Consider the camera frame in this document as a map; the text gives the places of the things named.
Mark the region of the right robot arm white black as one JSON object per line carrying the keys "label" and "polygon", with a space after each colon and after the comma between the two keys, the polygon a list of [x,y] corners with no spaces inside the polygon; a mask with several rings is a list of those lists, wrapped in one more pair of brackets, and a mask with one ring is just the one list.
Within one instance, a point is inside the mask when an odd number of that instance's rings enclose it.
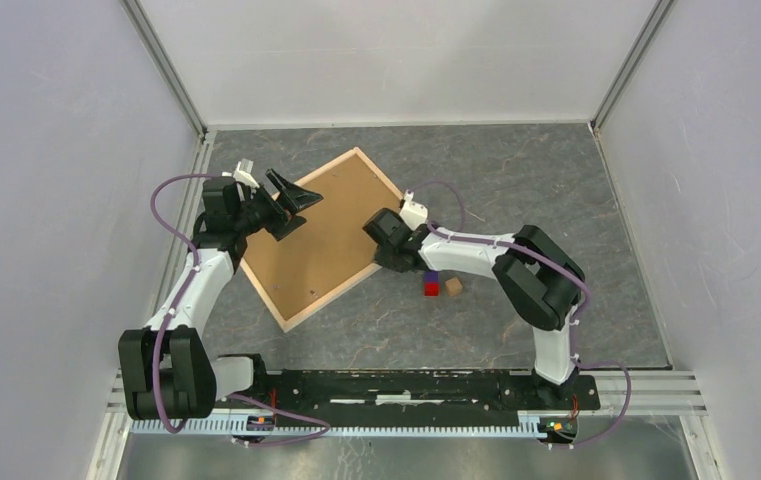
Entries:
{"label": "right robot arm white black", "polygon": [[376,243],[374,262],[396,272],[452,271],[496,281],[517,315],[533,329],[533,392],[547,408],[574,393],[578,370],[571,323],[588,305],[585,273],[544,231],[525,225],[516,233],[467,234],[432,222],[411,227],[388,208],[363,226]]}

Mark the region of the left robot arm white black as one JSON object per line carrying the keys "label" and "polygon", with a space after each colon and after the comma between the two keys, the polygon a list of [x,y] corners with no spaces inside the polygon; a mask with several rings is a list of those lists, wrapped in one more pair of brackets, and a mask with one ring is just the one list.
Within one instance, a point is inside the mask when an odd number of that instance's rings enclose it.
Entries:
{"label": "left robot arm white black", "polygon": [[158,223],[187,248],[183,271],[165,302],[139,329],[123,332],[118,342],[125,404],[134,420],[157,420],[172,434],[191,419],[208,417],[231,394],[246,407],[262,405],[269,379],[255,371],[254,360],[232,355],[213,360],[202,332],[216,300],[236,274],[249,236],[264,230],[281,240],[306,220],[302,212],[322,201],[269,169],[277,188],[272,196],[253,176],[237,170],[198,174],[203,210],[191,235],[163,218]]}

